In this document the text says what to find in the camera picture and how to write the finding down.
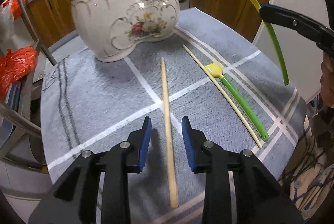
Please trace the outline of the person right hand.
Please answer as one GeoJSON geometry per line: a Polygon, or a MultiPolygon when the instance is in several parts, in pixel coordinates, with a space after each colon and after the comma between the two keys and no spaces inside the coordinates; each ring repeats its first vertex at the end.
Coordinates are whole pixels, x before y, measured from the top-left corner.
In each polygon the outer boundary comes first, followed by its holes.
{"type": "Polygon", "coordinates": [[[325,105],[330,108],[334,106],[334,77],[333,63],[331,58],[323,53],[323,61],[321,63],[321,90],[320,95],[325,105]]]}

